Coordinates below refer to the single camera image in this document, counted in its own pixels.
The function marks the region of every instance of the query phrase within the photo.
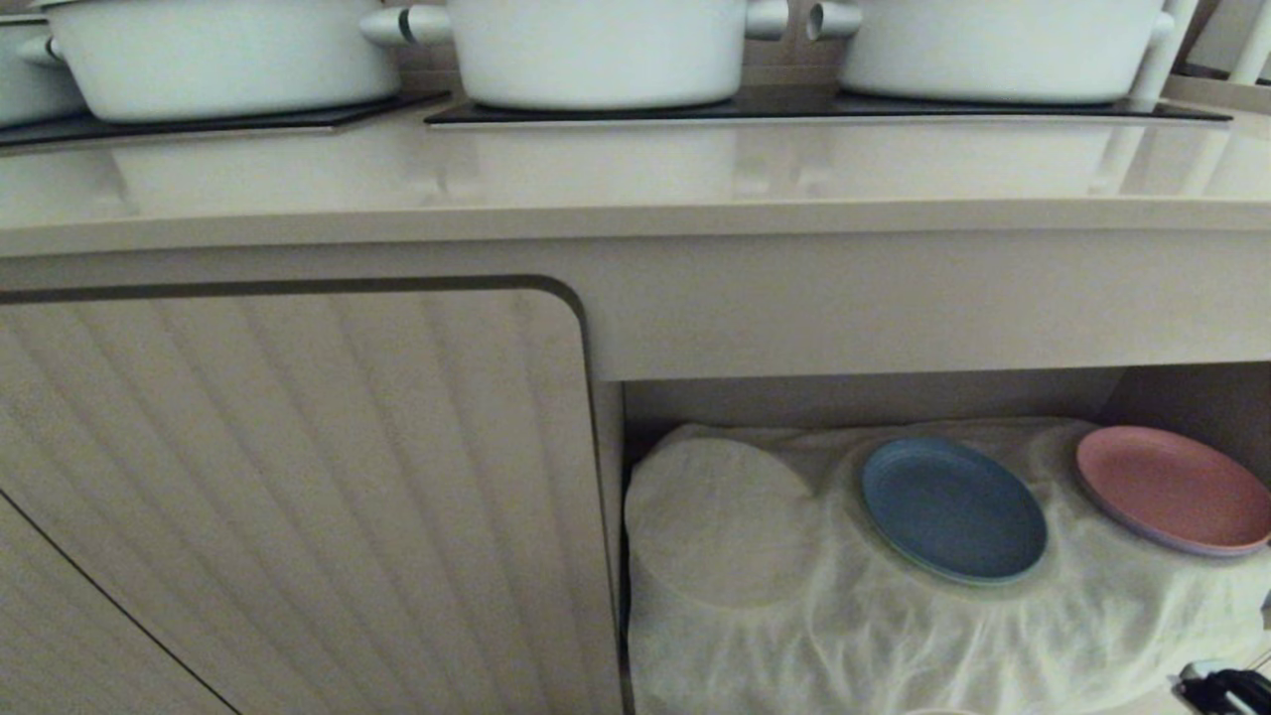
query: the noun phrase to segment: black mat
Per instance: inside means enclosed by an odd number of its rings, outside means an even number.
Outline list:
[[[430,124],[615,122],[666,119],[787,119],[815,117],[1054,116],[1229,121],[1232,117],[1129,99],[1113,104],[985,104],[892,99],[836,91],[833,86],[750,86],[716,104],[615,112],[526,112],[466,103],[432,114]]]
[[[27,124],[0,130],[0,147],[29,146],[61,141],[84,141],[89,138],[116,138],[123,136],[154,136],[170,133],[201,133],[217,131],[254,130],[333,130],[361,119],[395,112],[425,102],[449,97],[449,91],[428,94],[403,94],[381,102],[353,104],[313,112],[291,112],[286,114],[262,114],[254,117],[231,117],[225,119],[202,119],[193,122],[164,122],[154,124],[111,124],[81,114],[66,119],[55,119],[37,124]]]

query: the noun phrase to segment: cabinet door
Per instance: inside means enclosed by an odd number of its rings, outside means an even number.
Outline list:
[[[0,307],[0,486],[245,714],[619,712],[577,315],[332,287]]]
[[[233,715],[3,499],[0,712]]]

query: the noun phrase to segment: plate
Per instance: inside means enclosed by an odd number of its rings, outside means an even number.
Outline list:
[[[1157,544],[1242,556],[1271,538],[1271,493],[1230,457],[1149,428],[1107,428],[1077,447],[1088,494],[1110,517]]]
[[[1046,551],[1046,518],[1004,467],[944,439],[902,439],[874,452],[862,475],[882,535],[920,566],[956,582],[1008,584]]]

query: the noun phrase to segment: beige cabinet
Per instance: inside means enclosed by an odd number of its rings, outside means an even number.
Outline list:
[[[0,712],[233,711],[0,499]]]
[[[0,488],[244,714],[619,712],[571,306],[212,292],[0,307]]]

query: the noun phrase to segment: black object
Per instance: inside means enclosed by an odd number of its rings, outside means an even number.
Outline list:
[[[390,99],[315,109],[310,112],[289,112],[285,114],[258,114],[250,117],[230,117],[222,119],[198,119],[191,122],[160,122],[139,124],[112,124],[92,114],[80,114],[66,119],[55,119],[20,127],[0,130],[0,147],[31,146],[62,141],[85,141],[90,138],[114,138],[123,136],[153,136],[172,133],[196,133],[245,130],[333,130],[362,119],[369,119],[388,112],[395,112],[425,102],[449,97],[449,91],[427,94],[402,94]]]
[[[1134,117],[1230,121],[1227,114],[1122,99],[1112,104],[990,104],[894,99],[839,91],[825,85],[749,86],[732,99],[697,107],[637,110],[527,112],[466,103],[427,117],[430,124],[614,122],[667,119],[798,119],[817,117]]]
[[[1178,697],[1205,715],[1271,715],[1271,681],[1257,671],[1219,671],[1205,678],[1185,679]],[[1233,698],[1244,704],[1242,710]]]

